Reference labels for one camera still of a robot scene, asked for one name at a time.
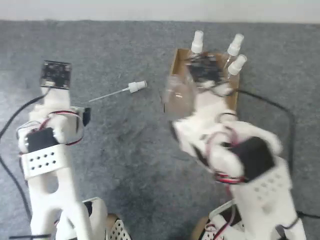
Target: cardboard box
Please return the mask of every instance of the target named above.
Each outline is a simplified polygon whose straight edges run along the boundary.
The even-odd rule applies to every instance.
[[[184,79],[185,75],[185,65],[184,65],[184,60],[188,58],[188,52],[189,49],[187,48],[179,48],[175,51],[174,54],[174,59],[171,65],[170,69],[170,75],[180,75],[182,79]],[[216,60],[218,62],[219,67],[223,67],[222,59],[221,59],[221,54],[220,53],[214,53]],[[231,87],[233,89],[237,89],[239,87],[239,81],[238,82],[231,82],[230,83]],[[237,109],[237,100],[238,100],[238,93],[234,93],[232,96],[228,96],[226,98],[226,102],[231,110],[236,110]]]

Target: white wall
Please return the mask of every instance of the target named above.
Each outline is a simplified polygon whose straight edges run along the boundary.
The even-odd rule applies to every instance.
[[[320,23],[320,0],[0,0],[0,19]]]

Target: spray nozzle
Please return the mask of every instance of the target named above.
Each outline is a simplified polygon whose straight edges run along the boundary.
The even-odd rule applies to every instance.
[[[237,56],[244,38],[245,37],[242,34],[237,33],[234,36],[232,43],[229,45],[229,48],[227,50],[228,54],[230,54],[231,56]]]
[[[237,75],[241,71],[243,65],[245,64],[245,62],[247,60],[248,59],[247,59],[247,57],[245,55],[242,55],[242,54],[239,55],[236,58],[236,60],[233,63],[231,63],[230,66],[228,67],[229,74]]]
[[[203,31],[195,31],[193,42],[191,45],[191,52],[195,54],[202,53],[204,46],[204,32]]]
[[[130,82],[128,84],[128,87],[124,88],[124,89],[121,89],[119,91],[115,91],[115,92],[112,92],[112,93],[109,93],[107,95],[103,95],[103,96],[100,96],[100,97],[96,97],[94,99],[91,99],[89,100],[88,102],[94,102],[94,101],[97,101],[97,100],[100,100],[100,99],[104,99],[106,97],[109,97],[109,96],[112,96],[112,95],[115,95],[115,94],[119,94],[121,92],[125,92],[125,91],[130,91],[130,93],[135,93],[137,91],[139,91],[140,89],[145,89],[147,87],[147,82],[146,81],[138,81],[138,82]]]

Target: spray bottle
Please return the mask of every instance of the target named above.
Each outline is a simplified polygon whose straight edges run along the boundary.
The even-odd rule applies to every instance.
[[[240,51],[241,43],[244,40],[244,36],[240,33],[236,34],[232,43],[229,45],[227,51],[222,56],[223,69],[226,69],[230,64],[236,60],[237,55]]]
[[[247,60],[247,57],[241,54],[236,58],[234,62],[230,64],[230,66],[228,67],[227,75],[227,80],[229,82],[239,81],[239,73]]]
[[[192,57],[196,54],[200,54],[203,51],[204,46],[204,32],[195,31],[191,49],[188,52],[188,57]]]

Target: white spray cap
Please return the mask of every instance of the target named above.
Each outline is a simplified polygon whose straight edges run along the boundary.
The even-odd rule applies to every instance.
[[[202,49],[204,46],[204,32],[203,31],[195,31],[193,42],[191,45],[191,52],[195,54],[202,53]]]
[[[247,61],[247,57],[245,55],[239,55],[236,60],[230,64],[230,66],[228,67],[228,72],[231,75],[237,75],[241,69],[242,66],[245,64],[245,62]]]
[[[140,89],[145,89],[147,87],[147,82],[146,81],[138,81],[138,82],[130,82],[128,84],[128,88],[130,93],[135,93]]]
[[[240,47],[244,38],[245,37],[242,34],[237,33],[232,43],[229,45],[227,53],[230,54],[231,56],[237,56],[240,51]]]

